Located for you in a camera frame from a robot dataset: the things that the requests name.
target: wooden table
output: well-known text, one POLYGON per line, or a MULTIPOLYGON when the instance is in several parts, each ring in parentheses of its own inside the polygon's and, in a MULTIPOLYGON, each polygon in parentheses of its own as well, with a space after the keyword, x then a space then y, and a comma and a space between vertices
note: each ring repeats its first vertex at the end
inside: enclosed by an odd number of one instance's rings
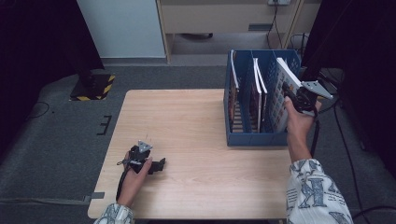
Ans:
POLYGON ((135 218, 268 219, 286 216, 290 157, 286 147, 227 147, 224 90, 128 91, 89 217, 115 202, 122 167, 138 140, 151 144, 162 172, 148 175, 135 218))

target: yellow and black hazard tape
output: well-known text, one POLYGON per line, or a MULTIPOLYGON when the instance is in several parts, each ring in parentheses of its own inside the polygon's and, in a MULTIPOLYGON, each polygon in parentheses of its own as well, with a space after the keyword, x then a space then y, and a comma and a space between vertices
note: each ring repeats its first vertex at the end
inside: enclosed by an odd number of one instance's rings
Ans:
POLYGON ((99 82, 102 82, 101 85, 103 85, 103 91, 101 91, 101 94, 96 94, 96 95, 90 95, 87 92, 82 93, 81 95, 75 95, 75 96, 70 96, 71 101, 90 101, 90 100, 103 100, 107 97, 108 92, 111 89, 111 86, 113 85, 114 78, 116 76, 111 75, 107 76, 108 80, 98 80, 99 82))

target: black curtain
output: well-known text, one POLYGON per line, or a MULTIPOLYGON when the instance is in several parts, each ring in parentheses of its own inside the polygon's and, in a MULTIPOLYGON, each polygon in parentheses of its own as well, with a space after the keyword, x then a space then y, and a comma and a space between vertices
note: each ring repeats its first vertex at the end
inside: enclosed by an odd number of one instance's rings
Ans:
POLYGON ((92 69, 104 67, 77 1, 0 0, 0 161, 43 87, 92 69))

